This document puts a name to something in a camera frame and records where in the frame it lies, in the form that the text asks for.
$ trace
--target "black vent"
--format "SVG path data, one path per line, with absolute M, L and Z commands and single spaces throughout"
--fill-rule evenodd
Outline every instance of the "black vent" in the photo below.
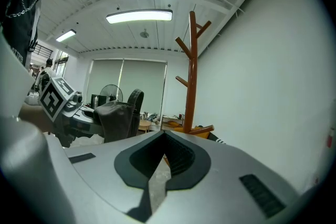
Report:
M 165 136 L 159 136 L 130 156 L 130 163 L 148 179 L 152 177 L 164 154 Z
M 88 159 L 92 159 L 94 158 L 95 155 L 93 155 L 92 153 L 87 153 L 87 154 L 82 154 L 82 155 L 78 155 L 78 156 L 74 156 L 74 157 L 70 157 L 69 161 L 74 164 L 74 163 L 79 163 L 79 162 L 83 162 L 86 161 Z
M 171 136 L 167 135 L 165 142 L 167 143 L 165 154 L 169 161 L 171 175 L 179 175 L 193 164 L 195 153 Z
M 240 177 L 239 180 L 267 218 L 285 208 L 282 202 L 255 175 L 246 175 Z

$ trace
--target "white curtain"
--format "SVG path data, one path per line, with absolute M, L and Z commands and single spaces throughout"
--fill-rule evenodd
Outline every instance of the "white curtain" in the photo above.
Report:
M 119 86 L 123 101 L 127 102 L 133 90 L 140 89 L 144 92 L 141 112 L 160 114 L 165 68 L 165 62 L 125 60 Z
M 87 103 L 91 102 L 92 94 L 99 95 L 106 85 L 114 84 L 118 86 L 121 65 L 122 60 L 93 61 L 88 83 Z

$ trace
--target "electric fan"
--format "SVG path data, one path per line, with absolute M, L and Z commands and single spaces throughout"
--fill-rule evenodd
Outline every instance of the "electric fan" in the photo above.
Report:
M 106 96 L 106 103 L 117 100 L 122 102 L 122 91 L 114 84 L 106 85 L 100 92 L 101 96 Z

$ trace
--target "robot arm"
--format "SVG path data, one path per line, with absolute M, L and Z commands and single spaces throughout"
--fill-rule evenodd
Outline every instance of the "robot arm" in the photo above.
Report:
M 93 109 L 82 105 L 82 95 L 63 78 L 49 78 L 39 104 L 51 119 L 54 133 L 63 147 L 69 147 L 77 137 L 103 134 L 100 122 L 93 117 Z

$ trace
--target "wooden coat rack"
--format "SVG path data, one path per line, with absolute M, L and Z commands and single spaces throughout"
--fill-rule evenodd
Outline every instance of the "wooden coat rack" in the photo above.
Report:
M 185 134 L 200 134 L 214 130 L 213 125 L 202 127 L 197 130 L 192 130 L 197 86 L 197 39 L 201 36 L 201 34 L 204 33 L 204 31 L 210 26 L 210 24 L 210 21 L 208 21 L 204 26 L 197 24 L 195 12 L 189 12 L 190 50 L 179 37 L 175 39 L 177 44 L 181 47 L 181 49 L 183 49 L 183 51 L 189 58 L 188 81 L 185 81 L 179 76 L 176 77 L 176 79 L 180 83 L 187 87 L 187 100 L 185 104 L 185 117 L 183 124 L 183 133 Z

